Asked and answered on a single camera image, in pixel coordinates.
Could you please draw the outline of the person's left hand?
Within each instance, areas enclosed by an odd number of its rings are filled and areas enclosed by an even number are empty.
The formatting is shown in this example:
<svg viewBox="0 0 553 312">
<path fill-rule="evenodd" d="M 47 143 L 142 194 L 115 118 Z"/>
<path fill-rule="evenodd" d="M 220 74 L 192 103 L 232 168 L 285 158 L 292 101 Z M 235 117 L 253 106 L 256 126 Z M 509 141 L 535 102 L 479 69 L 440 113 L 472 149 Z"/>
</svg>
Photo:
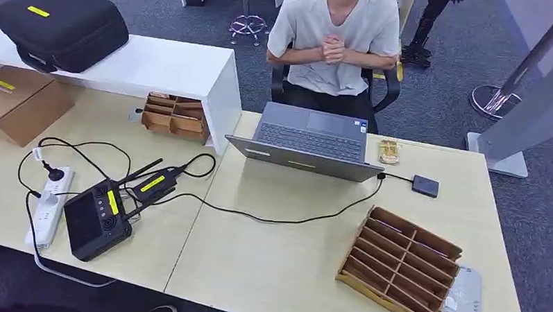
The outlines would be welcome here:
<svg viewBox="0 0 553 312">
<path fill-rule="evenodd" d="M 339 37 L 336 37 L 336 40 L 338 40 L 338 42 L 336 43 L 332 57 L 330 58 L 330 64 L 342 62 L 346 58 L 347 48 L 345 47 L 343 40 Z"/>
</svg>

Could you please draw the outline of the person's right hand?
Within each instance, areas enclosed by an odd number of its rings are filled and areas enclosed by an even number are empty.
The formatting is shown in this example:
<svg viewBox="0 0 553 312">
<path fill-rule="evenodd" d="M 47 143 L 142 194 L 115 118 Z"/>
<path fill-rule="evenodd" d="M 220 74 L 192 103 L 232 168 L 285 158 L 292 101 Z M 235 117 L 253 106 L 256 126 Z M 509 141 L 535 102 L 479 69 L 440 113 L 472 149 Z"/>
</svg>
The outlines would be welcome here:
<svg viewBox="0 0 553 312">
<path fill-rule="evenodd" d="M 323 54 L 323 61 L 326 63 L 330 63 L 330 58 L 332 57 L 333 50 L 336 46 L 336 43 L 338 40 L 336 40 L 336 37 L 326 35 L 321 42 L 321 49 Z"/>
</svg>

